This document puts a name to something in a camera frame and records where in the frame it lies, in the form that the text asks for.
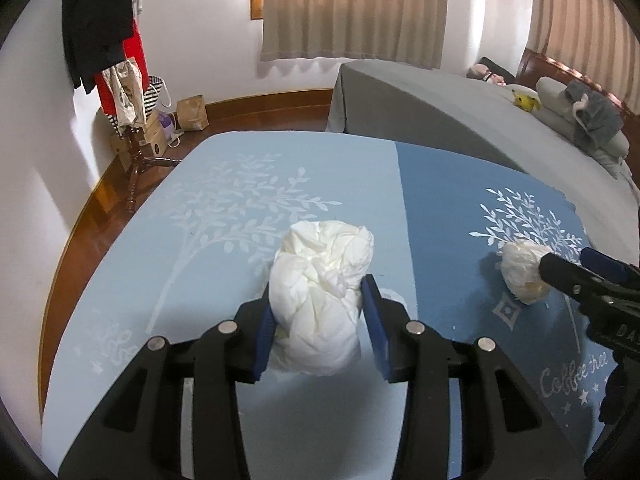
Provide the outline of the wooden headboard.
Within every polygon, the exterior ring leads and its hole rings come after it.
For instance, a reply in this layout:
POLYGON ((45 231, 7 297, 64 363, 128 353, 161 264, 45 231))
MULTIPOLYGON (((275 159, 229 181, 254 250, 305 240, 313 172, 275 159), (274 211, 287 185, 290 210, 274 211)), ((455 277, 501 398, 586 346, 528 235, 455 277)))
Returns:
POLYGON ((558 61, 552 60, 552 58, 548 58, 548 56, 526 48, 516 72, 516 82, 523 86, 534 88, 540 77, 550 77, 561 81, 563 84, 569 84, 572 80, 580 80, 592 90, 602 93, 614 104, 624 121, 622 133, 629 141, 629 154, 626 157, 626 161, 634 176, 634 183, 639 184, 639 116, 634 114, 625 102, 617 99, 613 93, 604 90, 600 84, 596 84, 587 76, 558 61))

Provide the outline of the white tissue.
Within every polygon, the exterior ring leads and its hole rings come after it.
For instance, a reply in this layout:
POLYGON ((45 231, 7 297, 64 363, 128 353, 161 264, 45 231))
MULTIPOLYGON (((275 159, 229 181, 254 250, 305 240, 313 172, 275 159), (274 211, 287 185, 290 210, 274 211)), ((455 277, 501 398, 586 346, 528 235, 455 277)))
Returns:
POLYGON ((360 284, 373 252, 374 236, 364 226, 337 220, 292 224, 269 274, 277 322, 272 367, 333 376, 360 359, 360 284))

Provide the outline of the blue tree-pattern table cloth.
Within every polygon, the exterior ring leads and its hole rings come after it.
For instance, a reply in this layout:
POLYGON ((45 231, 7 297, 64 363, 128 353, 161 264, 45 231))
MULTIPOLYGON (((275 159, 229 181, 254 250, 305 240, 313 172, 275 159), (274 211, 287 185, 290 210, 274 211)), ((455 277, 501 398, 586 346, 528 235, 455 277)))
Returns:
POLYGON ((357 307, 364 274, 442 336, 495 339, 586 456, 612 354, 567 296, 513 297, 500 250, 518 238, 570 260, 587 244, 561 192, 491 162, 347 134, 213 136, 141 206, 82 294, 54 360, 44 462, 62 464, 151 337, 198 338, 273 286, 269 366, 238 390, 252 476, 388 478, 405 387, 375 368, 357 307))

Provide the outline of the beige curtain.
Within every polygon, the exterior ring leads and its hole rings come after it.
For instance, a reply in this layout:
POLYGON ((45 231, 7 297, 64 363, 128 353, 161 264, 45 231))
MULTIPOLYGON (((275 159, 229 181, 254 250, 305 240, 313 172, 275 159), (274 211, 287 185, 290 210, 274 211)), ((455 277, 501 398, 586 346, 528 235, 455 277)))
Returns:
POLYGON ((264 0, 263 61, 374 58, 437 68, 448 0, 264 0))
POLYGON ((527 47, 639 113, 639 39, 614 0, 534 0, 527 47))

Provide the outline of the black hanging coat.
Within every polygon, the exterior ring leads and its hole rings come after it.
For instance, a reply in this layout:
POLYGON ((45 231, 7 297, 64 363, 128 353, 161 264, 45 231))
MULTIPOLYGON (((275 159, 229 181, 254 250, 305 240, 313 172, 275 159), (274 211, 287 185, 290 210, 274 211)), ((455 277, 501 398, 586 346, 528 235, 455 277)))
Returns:
POLYGON ((75 88, 90 93, 94 76, 125 59, 134 34, 132 0, 62 0, 63 48, 75 88))

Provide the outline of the red hanging bag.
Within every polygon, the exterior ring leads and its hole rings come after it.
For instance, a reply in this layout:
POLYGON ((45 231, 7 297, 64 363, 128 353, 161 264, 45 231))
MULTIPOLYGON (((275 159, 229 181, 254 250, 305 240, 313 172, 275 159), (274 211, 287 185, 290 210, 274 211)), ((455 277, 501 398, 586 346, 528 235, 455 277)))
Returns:
POLYGON ((125 59, 94 76, 102 110, 124 122, 143 119, 144 92, 150 85, 137 22, 134 33, 122 43, 125 59))

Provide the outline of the left beige curtain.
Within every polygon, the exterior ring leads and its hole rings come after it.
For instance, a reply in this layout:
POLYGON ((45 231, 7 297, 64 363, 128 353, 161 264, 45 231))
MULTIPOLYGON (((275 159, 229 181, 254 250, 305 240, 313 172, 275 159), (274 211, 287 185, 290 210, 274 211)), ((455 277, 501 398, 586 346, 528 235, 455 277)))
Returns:
POLYGON ((264 0, 263 61, 374 58, 437 68, 448 0, 264 0))

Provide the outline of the yellow plush toy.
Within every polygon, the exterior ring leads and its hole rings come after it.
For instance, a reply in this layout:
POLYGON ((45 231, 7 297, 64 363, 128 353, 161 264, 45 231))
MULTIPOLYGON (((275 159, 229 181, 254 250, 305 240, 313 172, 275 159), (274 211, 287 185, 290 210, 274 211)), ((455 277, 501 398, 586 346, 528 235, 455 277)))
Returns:
POLYGON ((533 113, 534 110, 541 109, 541 102, 536 96, 530 96, 529 94, 518 92, 513 90, 513 104, 520 110, 524 110, 526 113, 533 113))

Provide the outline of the folded grey blankets pile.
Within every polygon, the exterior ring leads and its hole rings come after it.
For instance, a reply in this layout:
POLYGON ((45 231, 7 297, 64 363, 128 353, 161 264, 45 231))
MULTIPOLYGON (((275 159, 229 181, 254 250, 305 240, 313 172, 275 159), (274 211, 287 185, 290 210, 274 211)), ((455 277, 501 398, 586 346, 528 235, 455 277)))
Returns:
POLYGON ((533 115, 540 122, 592 157, 614 179, 632 180, 623 117, 609 98, 579 80, 562 84, 550 77, 541 77, 536 91, 541 106, 533 115))

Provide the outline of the bed with grey sheet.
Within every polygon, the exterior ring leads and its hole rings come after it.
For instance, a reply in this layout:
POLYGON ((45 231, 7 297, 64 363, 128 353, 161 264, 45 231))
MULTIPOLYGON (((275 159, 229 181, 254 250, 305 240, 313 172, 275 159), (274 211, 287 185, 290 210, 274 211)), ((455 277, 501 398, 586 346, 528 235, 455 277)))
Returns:
POLYGON ((359 60, 343 64, 329 132, 468 155, 529 174, 575 206, 590 244, 639 260, 639 190, 512 102, 510 89, 441 70, 359 60))

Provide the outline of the right beige curtain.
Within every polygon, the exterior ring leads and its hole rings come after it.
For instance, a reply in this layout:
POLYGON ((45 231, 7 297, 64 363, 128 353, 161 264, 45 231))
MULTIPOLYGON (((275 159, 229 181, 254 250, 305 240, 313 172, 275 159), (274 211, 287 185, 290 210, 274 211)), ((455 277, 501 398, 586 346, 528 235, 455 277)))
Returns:
POLYGON ((614 0, 534 0, 527 47, 639 113, 639 39, 614 0))

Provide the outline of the wooden coat rack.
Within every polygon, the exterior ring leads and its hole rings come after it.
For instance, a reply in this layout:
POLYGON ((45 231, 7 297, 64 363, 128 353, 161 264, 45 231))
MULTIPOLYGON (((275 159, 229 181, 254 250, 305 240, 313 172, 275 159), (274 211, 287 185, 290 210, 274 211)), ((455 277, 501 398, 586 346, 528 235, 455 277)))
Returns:
POLYGON ((132 35, 122 42, 125 59, 96 75, 102 112, 115 130, 129 164, 127 211, 137 208, 138 185, 142 174, 154 167, 174 168, 178 159, 165 155, 166 142, 157 107, 168 92, 162 78, 149 73, 137 22, 132 35))

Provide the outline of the pink items by bed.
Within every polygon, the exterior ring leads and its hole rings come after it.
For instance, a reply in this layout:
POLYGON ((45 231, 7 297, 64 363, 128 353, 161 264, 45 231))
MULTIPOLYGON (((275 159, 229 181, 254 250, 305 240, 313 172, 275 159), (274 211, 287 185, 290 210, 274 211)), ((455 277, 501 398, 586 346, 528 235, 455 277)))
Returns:
POLYGON ((466 72, 466 76, 470 79, 498 84, 498 86, 506 86, 515 82, 513 74, 486 56, 472 65, 466 72))

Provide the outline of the canvas tote bag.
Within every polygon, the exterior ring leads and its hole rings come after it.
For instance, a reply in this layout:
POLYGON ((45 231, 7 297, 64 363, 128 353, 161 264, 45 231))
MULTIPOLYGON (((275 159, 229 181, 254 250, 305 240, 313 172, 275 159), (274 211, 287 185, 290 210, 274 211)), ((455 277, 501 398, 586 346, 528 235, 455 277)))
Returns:
POLYGON ((143 75, 134 58, 104 70, 104 112, 116 120, 119 128, 142 128, 146 123, 143 106, 143 75))

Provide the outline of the brown paper bag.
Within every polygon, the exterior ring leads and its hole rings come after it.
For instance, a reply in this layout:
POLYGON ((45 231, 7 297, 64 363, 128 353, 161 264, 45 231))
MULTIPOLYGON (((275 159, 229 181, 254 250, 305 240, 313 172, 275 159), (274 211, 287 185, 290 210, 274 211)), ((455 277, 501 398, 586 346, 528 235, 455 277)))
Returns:
POLYGON ((182 131, 203 131, 209 125, 203 96, 190 96, 180 100, 177 103, 176 116, 182 131))

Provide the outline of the striped bag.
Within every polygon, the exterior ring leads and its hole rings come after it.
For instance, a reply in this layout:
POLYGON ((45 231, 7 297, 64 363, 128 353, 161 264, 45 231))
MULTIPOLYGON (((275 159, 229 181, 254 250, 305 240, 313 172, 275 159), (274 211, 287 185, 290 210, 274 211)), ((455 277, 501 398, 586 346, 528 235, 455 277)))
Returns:
POLYGON ((158 106, 170 110, 172 99, 166 81, 160 76, 149 76, 149 87, 143 95, 144 114, 149 118, 158 106))

